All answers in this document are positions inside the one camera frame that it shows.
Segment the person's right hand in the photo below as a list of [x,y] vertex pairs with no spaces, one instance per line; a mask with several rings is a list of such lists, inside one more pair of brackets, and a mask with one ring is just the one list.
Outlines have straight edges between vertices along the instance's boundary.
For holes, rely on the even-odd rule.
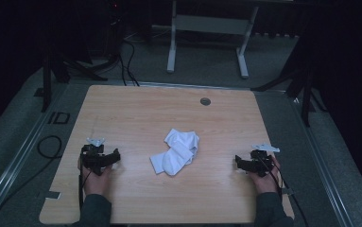
[[274,164],[274,168],[272,168],[271,172],[268,173],[264,177],[258,176],[256,173],[249,172],[248,176],[252,179],[257,194],[264,193],[280,193],[279,186],[279,168],[280,164],[274,156],[271,156],[272,162]]

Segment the black floor tape marking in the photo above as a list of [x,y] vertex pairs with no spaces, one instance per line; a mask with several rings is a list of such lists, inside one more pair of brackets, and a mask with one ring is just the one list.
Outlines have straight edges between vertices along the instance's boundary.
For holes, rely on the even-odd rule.
[[70,117],[71,117],[71,115],[69,113],[53,112],[52,114],[50,114],[47,123],[64,125],[69,122]]

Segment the black metal stand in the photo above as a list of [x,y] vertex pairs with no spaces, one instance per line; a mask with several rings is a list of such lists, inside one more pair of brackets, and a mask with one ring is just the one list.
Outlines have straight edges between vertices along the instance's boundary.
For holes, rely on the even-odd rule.
[[314,72],[315,67],[312,63],[304,63],[300,66],[296,66],[293,69],[287,69],[285,66],[281,72],[281,75],[270,82],[251,88],[255,92],[264,92],[268,89],[281,84],[291,79],[290,84],[285,90],[288,97],[297,98],[299,94],[302,94],[302,107],[301,107],[301,118],[306,127],[310,127],[309,112],[311,105],[311,98],[314,98],[315,102],[319,107],[326,112],[326,109],[319,103],[319,100],[315,97],[312,92],[314,83]]
[[41,97],[43,98],[42,112],[45,113],[52,102],[52,74],[56,76],[59,82],[67,83],[70,78],[66,67],[70,66],[92,80],[106,81],[106,79],[99,76],[96,71],[108,68],[114,63],[115,59],[109,59],[99,65],[86,67],[60,52],[48,52],[43,58],[43,87],[41,89]]

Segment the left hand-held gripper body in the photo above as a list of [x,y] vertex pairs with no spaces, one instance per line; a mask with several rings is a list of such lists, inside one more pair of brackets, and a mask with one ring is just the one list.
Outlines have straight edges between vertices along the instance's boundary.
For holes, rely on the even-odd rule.
[[83,146],[80,153],[81,163],[94,174],[101,176],[102,169],[112,164],[112,155],[104,153],[105,139],[86,139],[87,144]]

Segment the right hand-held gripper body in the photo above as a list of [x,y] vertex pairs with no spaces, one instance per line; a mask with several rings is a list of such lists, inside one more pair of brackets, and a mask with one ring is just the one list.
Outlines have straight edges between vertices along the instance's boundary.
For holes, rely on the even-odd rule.
[[253,145],[250,153],[250,159],[245,164],[245,170],[257,173],[260,177],[266,176],[274,167],[274,161],[271,152],[279,152],[269,144]]

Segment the white metal desk frame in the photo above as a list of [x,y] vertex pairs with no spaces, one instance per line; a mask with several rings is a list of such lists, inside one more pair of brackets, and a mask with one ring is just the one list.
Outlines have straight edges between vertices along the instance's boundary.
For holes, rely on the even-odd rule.
[[166,71],[173,73],[175,71],[177,54],[177,32],[195,31],[207,33],[220,33],[229,35],[240,35],[244,38],[243,42],[235,49],[240,75],[243,79],[249,77],[249,70],[245,58],[245,52],[250,39],[250,35],[255,23],[259,8],[253,7],[249,19],[230,19],[207,17],[197,15],[178,14],[177,0],[172,1],[171,9],[171,28],[170,28],[170,46],[167,59]]

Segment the person's left hand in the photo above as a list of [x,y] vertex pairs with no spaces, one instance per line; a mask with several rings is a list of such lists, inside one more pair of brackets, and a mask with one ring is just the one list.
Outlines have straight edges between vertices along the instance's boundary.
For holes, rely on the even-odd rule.
[[96,175],[90,169],[83,166],[81,168],[83,174],[83,190],[86,196],[96,194],[110,198],[112,166],[106,166],[101,175]]

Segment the metal floor rail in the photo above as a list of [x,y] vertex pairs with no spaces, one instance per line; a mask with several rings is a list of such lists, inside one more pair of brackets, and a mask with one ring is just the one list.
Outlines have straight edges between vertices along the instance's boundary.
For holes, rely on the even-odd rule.
[[0,207],[66,88],[66,84],[53,88],[51,101],[45,110],[40,98],[32,97],[36,101],[32,106],[19,94],[0,118]]
[[319,177],[323,184],[324,190],[336,214],[336,219],[340,227],[353,227],[352,219],[345,207],[342,198],[336,188],[336,184],[328,166],[326,165],[322,152],[319,148],[318,141],[310,127],[307,127],[301,117],[302,103],[297,98],[291,98],[289,103],[293,109],[294,115],[298,118],[299,124],[303,130],[303,134],[308,140],[309,153],[313,158],[313,162],[319,173]]

